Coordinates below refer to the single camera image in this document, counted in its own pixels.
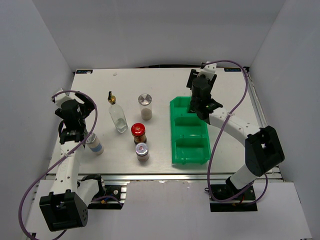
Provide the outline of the dark sauce glass bottle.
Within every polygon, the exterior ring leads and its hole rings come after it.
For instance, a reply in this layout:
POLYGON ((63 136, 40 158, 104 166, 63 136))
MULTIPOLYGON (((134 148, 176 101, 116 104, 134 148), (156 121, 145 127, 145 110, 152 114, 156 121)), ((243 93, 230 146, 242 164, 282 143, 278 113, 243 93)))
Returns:
POLYGON ((190 92, 189 98, 190 98, 190 100, 189 100, 189 103, 187 105, 187 112, 191 113, 191 114, 195 114, 196 110, 197 110, 198 99, 197 99, 196 96, 194 96, 192 94, 192 92, 190 92))

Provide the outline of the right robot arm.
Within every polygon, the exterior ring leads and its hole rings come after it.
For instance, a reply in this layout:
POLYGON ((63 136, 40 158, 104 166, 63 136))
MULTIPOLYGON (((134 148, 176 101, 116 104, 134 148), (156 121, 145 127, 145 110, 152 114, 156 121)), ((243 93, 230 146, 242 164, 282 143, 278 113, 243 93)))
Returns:
POLYGON ((186 86, 191 90, 190 110, 200 120, 219 128, 245 148, 244 165, 225 181, 226 195, 236 200, 247 186, 283 162, 285 155, 273 127, 258 127, 244 121, 212 98, 216 78, 214 70, 192 69, 186 86))

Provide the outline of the clear oil bottle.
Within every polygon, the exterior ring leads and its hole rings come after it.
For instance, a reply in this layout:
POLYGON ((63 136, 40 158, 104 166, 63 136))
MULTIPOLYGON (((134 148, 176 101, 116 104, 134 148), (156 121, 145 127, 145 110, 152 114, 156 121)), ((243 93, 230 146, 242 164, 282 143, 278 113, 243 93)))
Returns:
POLYGON ((114 123, 115 129, 120 134, 123 134, 128 129, 124 110, 120 105, 117 104, 116 97, 112 94, 111 91, 108 92, 107 100, 110 104, 108 112, 114 123))

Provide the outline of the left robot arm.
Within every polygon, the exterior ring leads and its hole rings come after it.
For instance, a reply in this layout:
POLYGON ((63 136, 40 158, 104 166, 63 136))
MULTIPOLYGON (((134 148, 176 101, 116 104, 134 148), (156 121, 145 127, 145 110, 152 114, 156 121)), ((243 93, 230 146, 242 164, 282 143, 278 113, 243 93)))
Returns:
POLYGON ((93 199, 105 196, 106 187, 100 174, 78 179, 81 157, 90 136, 85 119, 96 110, 89 97, 79 91, 75 98, 59 90, 52 101, 57 105, 55 115, 61 118, 58 127, 60 156, 57 172, 48 195, 39 200, 39 207, 51 232, 82 228, 88 222, 88 206, 93 199))

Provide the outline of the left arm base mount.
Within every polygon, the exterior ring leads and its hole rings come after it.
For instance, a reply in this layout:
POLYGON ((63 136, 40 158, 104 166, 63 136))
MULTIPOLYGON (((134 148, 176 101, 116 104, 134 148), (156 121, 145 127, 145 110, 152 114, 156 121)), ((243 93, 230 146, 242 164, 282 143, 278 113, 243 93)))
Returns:
POLYGON ((99 201, 92 202, 89 210, 121 210, 124 205, 127 193, 126 185, 105 185, 105 195, 107 197, 99 201))

